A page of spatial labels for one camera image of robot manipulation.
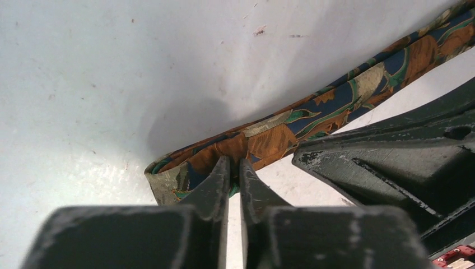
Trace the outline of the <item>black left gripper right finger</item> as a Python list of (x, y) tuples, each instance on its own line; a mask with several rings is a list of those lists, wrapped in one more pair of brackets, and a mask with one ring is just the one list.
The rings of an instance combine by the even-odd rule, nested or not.
[(245, 268), (433, 268), (399, 208), (295, 207), (245, 159), (239, 181)]

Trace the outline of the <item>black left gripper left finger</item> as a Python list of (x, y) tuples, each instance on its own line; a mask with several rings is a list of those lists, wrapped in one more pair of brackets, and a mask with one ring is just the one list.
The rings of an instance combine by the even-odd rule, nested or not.
[(22, 268), (225, 268), (230, 160), (172, 206), (54, 211)]

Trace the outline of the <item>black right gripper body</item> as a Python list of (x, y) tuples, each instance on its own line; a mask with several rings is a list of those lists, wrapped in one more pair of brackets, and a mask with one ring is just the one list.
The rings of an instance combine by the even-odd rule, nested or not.
[(292, 163), (359, 206), (403, 209), (432, 257), (474, 245), (474, 80), (406, 113), (306, 142)]

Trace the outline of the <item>brown green patterned tie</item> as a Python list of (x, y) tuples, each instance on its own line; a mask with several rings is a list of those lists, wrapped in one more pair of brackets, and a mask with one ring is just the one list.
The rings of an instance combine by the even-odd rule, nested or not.
[(221, 156), (231, 161), (236, 194), (241, 159), (259, 170), (374, 109), (432, 69), (474, 46), (474, 2), (460, 1), (328, 86), (260, 120), (170, 152), (145, 169), (159, 205), (189, 195)]

